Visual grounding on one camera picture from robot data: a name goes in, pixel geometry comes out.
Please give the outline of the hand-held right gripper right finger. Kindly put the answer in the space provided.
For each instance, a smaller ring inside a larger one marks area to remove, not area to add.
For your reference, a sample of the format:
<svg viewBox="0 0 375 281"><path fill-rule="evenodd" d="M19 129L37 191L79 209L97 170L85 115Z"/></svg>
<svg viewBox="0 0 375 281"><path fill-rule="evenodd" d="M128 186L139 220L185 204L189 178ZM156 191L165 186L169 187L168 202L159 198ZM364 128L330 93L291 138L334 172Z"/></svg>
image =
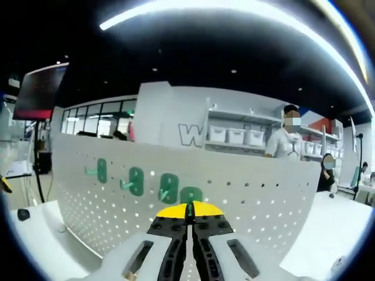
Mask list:
<svg viewBox="0 0 375 281"><path fill-rule="evenodd" d="M216 206L194 201L193 257L200 280L295 280L252 237L235 232Z"/></svg>

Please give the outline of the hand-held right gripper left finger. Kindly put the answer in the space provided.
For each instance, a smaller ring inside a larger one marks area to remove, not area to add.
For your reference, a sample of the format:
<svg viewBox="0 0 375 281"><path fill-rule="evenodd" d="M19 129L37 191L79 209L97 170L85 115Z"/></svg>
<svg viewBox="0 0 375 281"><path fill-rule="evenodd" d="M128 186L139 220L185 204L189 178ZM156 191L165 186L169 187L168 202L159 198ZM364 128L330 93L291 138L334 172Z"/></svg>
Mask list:
<svg viewBox="0 0 375 281"><path fill-rule="evenodd" d="M128 238L85 280L179 280L186 259L186 204L158 212L146 233Z"/></svg>

